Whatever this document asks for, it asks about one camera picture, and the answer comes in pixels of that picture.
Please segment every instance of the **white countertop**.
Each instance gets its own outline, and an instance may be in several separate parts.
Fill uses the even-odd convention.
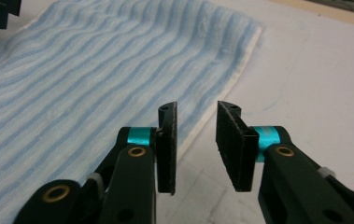
[[[53,0],[23,1],[11,35]],[[354,24],[267,0],[212,0],[264,26],[262,38],[224,101],[250,126],[281,125],[293,143],[354,189]],[[214,115],[178,164],[177,194],[160,196],[158,223],[264,223],[252,193],[235,193],[215,143]]]

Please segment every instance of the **blue striped cloth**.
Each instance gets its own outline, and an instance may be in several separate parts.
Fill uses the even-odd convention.
[[[0,223],[53,179],[83,183],[119,128],[158,126],[162,104],[178,101],[185,150],[260,32],[200,0],[84,0],[56,2],[1,40]]]

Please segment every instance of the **striped towel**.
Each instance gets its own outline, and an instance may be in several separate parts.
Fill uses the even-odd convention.
[[[84,183],[120,127],[158,126],[165,103],[178,101],[185,150],[260,32],[206,1],[71,0],[1,40],[0,223],[51,180]]]

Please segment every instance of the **white cable tie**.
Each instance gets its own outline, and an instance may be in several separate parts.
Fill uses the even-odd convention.
[[[323,177],[326,178],[328,175],[331,175],[333,177],[336,177],[336,173],[332,170],[330,170],[328,167],[321,167],[319,168],[319,174]]]
[[[87,175],[87,180],[93,180],[97,184],[97,189],[98,189],[98,199],[102,199],[105,197],[105,187],[104,187],[104,181],[101,177],[100,174],[98,173],[91,173]]]

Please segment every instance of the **cyan band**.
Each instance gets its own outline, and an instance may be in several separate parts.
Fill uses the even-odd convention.
[[[278,131],[273,126],[253,127],[259,134],[259,155],[257,161],[264,162],[264,151],[272,144],[280,143]]]
[[[127,143],[131,145],[149,146],[151,128],[130,128]]]

